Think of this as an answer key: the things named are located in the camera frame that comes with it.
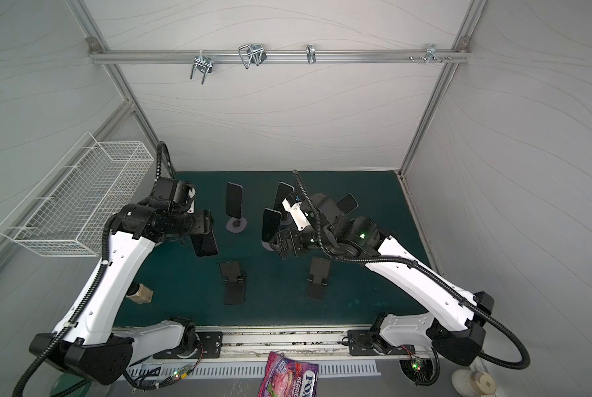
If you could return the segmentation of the left metal U-bolt clamp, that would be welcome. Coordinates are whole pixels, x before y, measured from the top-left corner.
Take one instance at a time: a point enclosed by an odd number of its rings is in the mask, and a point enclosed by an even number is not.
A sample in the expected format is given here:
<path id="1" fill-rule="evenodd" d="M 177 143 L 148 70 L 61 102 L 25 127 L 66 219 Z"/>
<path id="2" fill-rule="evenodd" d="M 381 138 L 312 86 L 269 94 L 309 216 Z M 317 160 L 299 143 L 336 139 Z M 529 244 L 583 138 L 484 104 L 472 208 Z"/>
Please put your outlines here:
<path id="1" fill-rule="evenodd" d="M 213 60 L 200 51 L 193 60 L 193 65 L 189 76 L 190 79 L 193 79 L 195 76 L 199 76 L 201 78 L 201 84 L 205 84 L 205 81 L 211 72 L 213 72 Z"/>

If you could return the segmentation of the front right folding stand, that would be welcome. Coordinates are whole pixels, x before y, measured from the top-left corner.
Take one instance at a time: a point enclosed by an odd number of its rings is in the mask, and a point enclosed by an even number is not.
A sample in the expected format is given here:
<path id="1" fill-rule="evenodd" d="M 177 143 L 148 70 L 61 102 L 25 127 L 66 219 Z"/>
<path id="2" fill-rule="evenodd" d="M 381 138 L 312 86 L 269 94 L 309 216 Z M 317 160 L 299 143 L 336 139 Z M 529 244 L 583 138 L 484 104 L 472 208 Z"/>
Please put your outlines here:
<path id="1" fill-rule="evenodd" d="M 323 301 L 327 294 L 328 278 L 332 262 L 321 257 L 311 261 L 306 296 L 310 299 Z"/>

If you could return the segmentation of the middle round stand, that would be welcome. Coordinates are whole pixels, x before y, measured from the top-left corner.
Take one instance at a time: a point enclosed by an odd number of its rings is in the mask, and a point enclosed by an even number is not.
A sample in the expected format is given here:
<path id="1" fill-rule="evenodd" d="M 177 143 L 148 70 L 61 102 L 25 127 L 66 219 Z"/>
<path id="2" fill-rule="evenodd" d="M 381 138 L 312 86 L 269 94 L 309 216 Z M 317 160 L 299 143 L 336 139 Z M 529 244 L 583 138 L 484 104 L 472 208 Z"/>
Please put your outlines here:
<path id="1" fill-rule="evenodd" d="M 261 246 L 263 246 L 263 248 L 266 249 L 266 251 L 275 252 L 274 246 L 270 242 L 262 241 Z"/>

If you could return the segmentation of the back left phone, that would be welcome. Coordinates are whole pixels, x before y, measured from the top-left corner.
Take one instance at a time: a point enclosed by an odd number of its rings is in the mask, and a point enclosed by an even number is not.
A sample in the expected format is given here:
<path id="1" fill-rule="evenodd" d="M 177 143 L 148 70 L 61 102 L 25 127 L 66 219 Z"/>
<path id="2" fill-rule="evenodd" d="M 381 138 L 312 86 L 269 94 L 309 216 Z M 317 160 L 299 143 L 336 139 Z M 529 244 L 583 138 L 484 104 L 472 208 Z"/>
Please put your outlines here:
<path id="1" fill-rule="evenodd" d="M 241 185 L 228 182 L 226 184 L 226 215 L 230 218 L 242 218 L 242 195 Z"/>

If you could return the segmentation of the front left folding stand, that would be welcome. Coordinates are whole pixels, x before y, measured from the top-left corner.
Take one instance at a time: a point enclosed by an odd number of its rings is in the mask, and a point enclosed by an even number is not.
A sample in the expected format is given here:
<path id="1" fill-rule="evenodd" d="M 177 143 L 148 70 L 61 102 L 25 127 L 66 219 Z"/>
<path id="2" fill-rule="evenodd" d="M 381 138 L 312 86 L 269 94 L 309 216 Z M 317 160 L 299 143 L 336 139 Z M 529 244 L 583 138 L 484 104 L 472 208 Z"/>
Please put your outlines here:
<path id="1" fill-rule="evenodd" d="M 225 261 L 219 264 L 225 286 L 223 303 L 226 306 L 244 304 L 246 300 L 246 273 L 238 261 Z"/>

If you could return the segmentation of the metal u-bolt clamp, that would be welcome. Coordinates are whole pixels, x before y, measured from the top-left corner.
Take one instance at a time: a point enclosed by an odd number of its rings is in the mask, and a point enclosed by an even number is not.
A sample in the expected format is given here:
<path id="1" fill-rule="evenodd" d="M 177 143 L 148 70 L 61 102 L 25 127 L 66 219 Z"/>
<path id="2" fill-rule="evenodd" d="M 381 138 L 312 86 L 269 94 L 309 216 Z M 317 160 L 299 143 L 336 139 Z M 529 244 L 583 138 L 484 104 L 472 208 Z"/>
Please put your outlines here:
<path id="1" fill-rule="evenodd" d="M 252 65 L 259 66 L 267 59 L 267 54 L 262 44 L 246 44 L 240 46 L 238 55 L 245 69 L 250 69 Z"/>
<path id="2" fill-rule="evenodd" d="M 205 84 L 205 81 L 211 72 L 213 72 L 213 60 L 200 51 L 193 60 L 193 65 L 189 76 L 190 79 L 193 79 L 195 76 L 199 76 L 201 78 L 201 84 Z"/>

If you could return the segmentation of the round stand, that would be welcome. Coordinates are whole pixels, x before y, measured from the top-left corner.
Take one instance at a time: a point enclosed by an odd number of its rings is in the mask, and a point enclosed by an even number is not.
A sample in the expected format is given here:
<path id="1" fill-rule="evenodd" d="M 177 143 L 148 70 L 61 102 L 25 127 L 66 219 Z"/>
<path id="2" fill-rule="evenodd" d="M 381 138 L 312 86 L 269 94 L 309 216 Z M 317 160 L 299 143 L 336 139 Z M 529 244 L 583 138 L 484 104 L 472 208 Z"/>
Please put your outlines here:
<path id="1" fill-rule="evenodd" d="M 247 226 L 247 220 L 245 218 L 229 218 L 226 229 L 230 233 L 242 233 Z"/>
<path id="2" fill-rule="evenodd" d="M 261 246 L 263 246 L 263 248 L 266 249 L 266 251 L 275 252 L 274 246 L 270 242 L 262 241 Z"/>

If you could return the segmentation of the black capped glass bottle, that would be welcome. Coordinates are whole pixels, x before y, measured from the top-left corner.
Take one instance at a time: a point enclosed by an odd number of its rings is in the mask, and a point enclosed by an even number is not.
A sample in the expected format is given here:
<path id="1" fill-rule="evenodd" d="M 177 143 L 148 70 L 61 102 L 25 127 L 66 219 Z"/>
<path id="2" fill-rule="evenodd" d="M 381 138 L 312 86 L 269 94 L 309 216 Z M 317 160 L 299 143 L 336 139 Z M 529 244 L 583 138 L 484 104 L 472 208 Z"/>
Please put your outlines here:
<path id="1" fill-rule="evenodd" d="M 132 281 L 125 297 L 136 304 L 150 304 L 154 296 L 154 291 L 144 284 Z"/>

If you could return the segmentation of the right metal bolt bracket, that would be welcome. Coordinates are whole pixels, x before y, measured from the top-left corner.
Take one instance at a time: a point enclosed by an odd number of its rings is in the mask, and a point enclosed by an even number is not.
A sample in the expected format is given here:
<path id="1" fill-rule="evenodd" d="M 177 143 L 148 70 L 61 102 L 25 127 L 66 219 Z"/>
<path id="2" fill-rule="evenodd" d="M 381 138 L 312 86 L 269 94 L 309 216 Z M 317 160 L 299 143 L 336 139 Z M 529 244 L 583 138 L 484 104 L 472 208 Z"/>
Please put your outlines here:
<path id="1" fill-rule="evenodd" d="M 421 56 L 409 56 L 409 60 L 413 63 L 424 63 L 424 64 L 443 64 L 450 63 L 453 58 L 449 55 L 442 56 L 438 54 L 438 49 L 435 44 L 431 44 L 427 47 L 425 53 Z"/>

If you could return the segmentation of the centre metal U-bolt clamp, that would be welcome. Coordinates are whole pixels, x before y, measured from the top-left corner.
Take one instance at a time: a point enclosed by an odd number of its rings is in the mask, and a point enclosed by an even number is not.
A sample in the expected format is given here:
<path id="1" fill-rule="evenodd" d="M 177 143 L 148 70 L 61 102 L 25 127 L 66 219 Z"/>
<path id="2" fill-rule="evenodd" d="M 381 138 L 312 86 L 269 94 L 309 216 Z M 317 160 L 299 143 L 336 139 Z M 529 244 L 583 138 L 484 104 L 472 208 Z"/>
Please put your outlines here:
<path id="1" fill-rule="evenodd" d="M 267 59 L 267 54 L 262 44 L 246 44 L 240 46 L 238 55 L 245 69 L 250 69 L 252 65 L 259 66 Z"/>

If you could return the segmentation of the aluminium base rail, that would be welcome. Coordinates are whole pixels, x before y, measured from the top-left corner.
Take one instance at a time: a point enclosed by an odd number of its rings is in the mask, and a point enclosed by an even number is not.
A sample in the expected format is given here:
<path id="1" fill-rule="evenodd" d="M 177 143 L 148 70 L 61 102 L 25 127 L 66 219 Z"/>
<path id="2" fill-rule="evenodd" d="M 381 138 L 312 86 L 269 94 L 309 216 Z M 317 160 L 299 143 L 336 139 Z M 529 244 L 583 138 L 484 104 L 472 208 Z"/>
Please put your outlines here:
<path id="1" fill-rule="evenodd" d="M 219 359 L 253 359 L 269 352 L 283 352 L 296 357 L 350 357 L 341 340 L 350 329 L 366 329 L 367 324 L 341 325 L 275 325 L 275 326 L 195 326 L 181 321 L 165 320 L 146 327 L 101 327 L 89 329 L 85 324 L 67 331 L 66 342 L 80 342 L 100 347 L 107 342 L 126 342 L 129 364 L 149 358 L 182 360 L 173 354 L 188 347 L 195 332 L 222 332 Z"/>

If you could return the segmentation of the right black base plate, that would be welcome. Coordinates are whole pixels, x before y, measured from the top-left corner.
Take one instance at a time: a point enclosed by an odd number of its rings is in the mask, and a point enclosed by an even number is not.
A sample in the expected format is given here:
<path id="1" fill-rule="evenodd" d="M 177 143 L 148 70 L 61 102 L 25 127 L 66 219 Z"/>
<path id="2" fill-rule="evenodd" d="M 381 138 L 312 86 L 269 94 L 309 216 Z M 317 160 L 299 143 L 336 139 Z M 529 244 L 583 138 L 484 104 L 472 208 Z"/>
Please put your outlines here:
<path id="1" fill-rule="evenodd" d="M 403 356 L 414 357 L 415 347 L 402 345 L 393 347 L 379 334 L 366 329 L 350 329 L 341 340 L 341 344 L 347 348 L 352 357 L 375 356 Z"/>

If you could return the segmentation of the back right tilted phone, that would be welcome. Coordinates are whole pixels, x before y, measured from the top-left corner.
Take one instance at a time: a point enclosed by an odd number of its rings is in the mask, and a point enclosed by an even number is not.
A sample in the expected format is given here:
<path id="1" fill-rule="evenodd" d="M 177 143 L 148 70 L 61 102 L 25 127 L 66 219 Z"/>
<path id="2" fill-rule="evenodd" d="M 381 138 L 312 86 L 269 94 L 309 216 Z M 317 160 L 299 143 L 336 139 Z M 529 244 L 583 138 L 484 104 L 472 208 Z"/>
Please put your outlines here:
<path id="1" fill-rule="evenodd" d="M 358 206 L 359 204 L 353 194 L 347 194 L 337 202 L 338 209 L 345 215 L 349 215 L 357 209 Z"/>

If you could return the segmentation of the back centre phone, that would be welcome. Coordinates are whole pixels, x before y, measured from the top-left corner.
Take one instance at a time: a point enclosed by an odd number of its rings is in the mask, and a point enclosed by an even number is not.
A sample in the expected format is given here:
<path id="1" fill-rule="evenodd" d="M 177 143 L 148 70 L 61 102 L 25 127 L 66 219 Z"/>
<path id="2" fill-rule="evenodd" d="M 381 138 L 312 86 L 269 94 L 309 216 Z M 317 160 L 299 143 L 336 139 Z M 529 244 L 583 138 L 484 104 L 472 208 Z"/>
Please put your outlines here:
<path id="1" fill-rule="evenodd" d="M 277 185 L 276 194 L 274 197 L 273 210 L 284 212 L 283 202 L 294 192 L 294 187 L 284 182 L 279 182 Z"/>

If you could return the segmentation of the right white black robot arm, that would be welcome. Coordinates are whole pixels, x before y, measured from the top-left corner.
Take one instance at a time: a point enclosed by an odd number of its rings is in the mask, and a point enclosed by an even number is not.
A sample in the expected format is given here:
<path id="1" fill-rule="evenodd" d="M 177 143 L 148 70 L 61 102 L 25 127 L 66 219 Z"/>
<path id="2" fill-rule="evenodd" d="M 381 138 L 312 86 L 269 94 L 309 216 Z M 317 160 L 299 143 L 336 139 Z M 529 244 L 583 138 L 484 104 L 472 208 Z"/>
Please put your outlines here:
<path id="1" fill-rule="evenodd" d="M 339 202 L 307 192 L 299 172 L 292 185 L 277 186 L 274 207 L 265 209 L 263 246 L 285 259 L 320 251 L 327 261 L 360 265 L 390 281 L 426 309 L 426 314 L 381 314 L 370 329 L 370 348 L 385 355 L 404 345 L 430 347 L 437 356 L 468 366 L 480 358 L 524 370 L 526 346 L 493 318 L 494 299 L 472 293 L 440 276 L 370 218 L 352 218 L 357 201 Z"/>

